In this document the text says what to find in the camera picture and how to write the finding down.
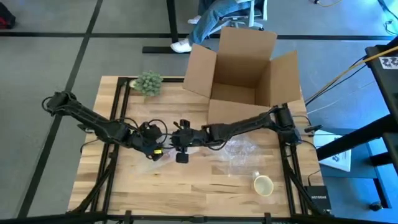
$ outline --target cardboard box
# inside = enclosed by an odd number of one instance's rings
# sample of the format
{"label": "cardboard box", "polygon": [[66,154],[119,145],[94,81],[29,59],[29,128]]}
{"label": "cardboard box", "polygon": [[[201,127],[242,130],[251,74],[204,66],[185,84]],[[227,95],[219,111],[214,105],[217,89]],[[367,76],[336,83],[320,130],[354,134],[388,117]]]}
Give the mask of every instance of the cardboard box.
{"label": "cardboard box", "polygon": [[210,99],[208,123],[232,123],[300,99],[297,52],[271,60],[277,34],[225,27],[218,53],[193,45],[183,87]]}

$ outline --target shoe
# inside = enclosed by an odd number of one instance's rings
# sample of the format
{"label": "shoe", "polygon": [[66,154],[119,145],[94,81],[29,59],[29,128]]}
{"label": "shoe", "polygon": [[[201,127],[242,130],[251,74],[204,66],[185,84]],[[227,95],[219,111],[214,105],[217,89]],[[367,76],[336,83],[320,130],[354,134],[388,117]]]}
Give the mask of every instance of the shoe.
{"label": "shoe", "polygon": [[198,21],[199,21],[200,18],[201,18],[201,16],[195,16],[195,18],[189,19],[189,20],[188,20],[188,23],[189,23],[189,24],[196,25],[196,24],[198,23]]}
{"label": "shoe", "polygon": [[183,39],[177,43],[173,43],[170,47],[177,53],[190,52],[192,50],[188,39]]}

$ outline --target green plant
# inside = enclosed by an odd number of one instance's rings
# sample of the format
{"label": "green plant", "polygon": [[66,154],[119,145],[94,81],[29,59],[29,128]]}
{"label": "green plant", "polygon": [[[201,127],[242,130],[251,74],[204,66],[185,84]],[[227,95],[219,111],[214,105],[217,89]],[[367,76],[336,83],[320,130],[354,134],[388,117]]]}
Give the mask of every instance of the green plant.
{"label": "green plant", "polygon": [[144,96],[157,96],[160,94],[162,80],[163,78],[158,73],[144,72],[135,80],[133,87]]}

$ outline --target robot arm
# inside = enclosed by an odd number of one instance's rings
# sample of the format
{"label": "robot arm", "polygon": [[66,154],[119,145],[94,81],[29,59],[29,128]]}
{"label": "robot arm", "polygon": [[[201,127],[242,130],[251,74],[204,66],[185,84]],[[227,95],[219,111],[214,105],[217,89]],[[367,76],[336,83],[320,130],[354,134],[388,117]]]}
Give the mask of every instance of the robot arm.
{"label": "robot arm", "polygon": [[[119,144],[123,147],[133,148],[143,152],[148,159],[156,161],[163,155],[162,142],[157,142],[164,134],[159,127],[148,122],[139,127],[131,126],[121,118],[110,121],[94,111],[84,107],[76,96],[70,92],[56,92],[52,97],[46,98],[42,103],[43,109],[52,116],[72,116],[80,121],[85,127],[92,129],[98,139],[109,144]],[[282,125],[279,126],[271,119],[274,113]],[[180,120],[180,125],[174,123],[178,130],[171,134],[171,145],[179,152],[177,162],[187,163],[188,147],[204,146],[212,150],[220,150],[231,137],[257,129],[271,129],[282,133],[286,142],[297,144],[300,135],[296,131],[290,111],[287,108],[272,108],[268,112],[261,113],[253,118],[238,121],[232,124],[209,124],[201,127],[201,130],[190,128],[190,122]]]}
{"label": "robot arm", "polygon": [[123,147],[134,148],[143,152],[147,158],[156,161],[160,154],[155,150],[161,148],[156,140],[162,136],[162,132],[156,125],[148,122],[139,127],[131,126],[123,122],[123,119],[110,121],[94,111],[83,106],[70,92],[56,92],[43,109],[52,116],[72,116],[84,126],[92,129],[97,138],[105,143],[119,144]]}

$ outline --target wooden table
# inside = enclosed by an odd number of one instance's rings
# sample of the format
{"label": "wooden table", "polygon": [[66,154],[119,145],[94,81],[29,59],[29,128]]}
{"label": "wooden table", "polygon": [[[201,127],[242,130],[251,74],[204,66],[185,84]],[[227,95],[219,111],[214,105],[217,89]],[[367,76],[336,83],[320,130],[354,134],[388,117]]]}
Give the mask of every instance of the wooden table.
{"label": "wooden table", "polygon": [[[117,80],[118,77],[102,77],[96,97],[94,111],[107,118]],[[289,108],[294,116],[307,115],[303,99],[289,103]],[[134,118],[139,124],[162,119],[169,131],[175,131],[173,121],[178,122],[182,118],[189,120],[193,128],[206,124],[207,109],[208,99],[184,90],[182,83],[163,83],[162,93],[157,97],[144,98],[131,90],[126,117]],[[297,126],[308,124],[302,117],[294,120]],[[190,156],[188,164],[178,164],[174,158],[170,158],[172,162],[168,163],[152,162],[141,152],[121,147],[108,213],[124,215],[126,210],[131,210],[133,215],[263,217],[264,212],[269,212],[272,217],[289,217],[276,133],[263,129],[248,136],[261,149],[259,153],[249,155],[247,163],[234,167],[232,174],[228,173],[229,162],[207,148],[190,149],[198,152]],[[86,142],[95,138],[88,134]],[[303,139],[312,142],[312,138],[307,136]],[[77,207],[94,186],[102,150],[100,141],[83,149],[69,209]],[[307,184],[308,175],[320,169],[317,155],[307,143],[297,147],[297,154],[303,183]],[[275,187],[271,196],[260,197],[251,188],[254,170],[273,180]],[[323,185],[320,172],[311,176],[311,183]],[[298,193],[295,187],[293,189],[296,211],[299,212]],[[102,205],[103,194],[100,194],[99,205]]]}

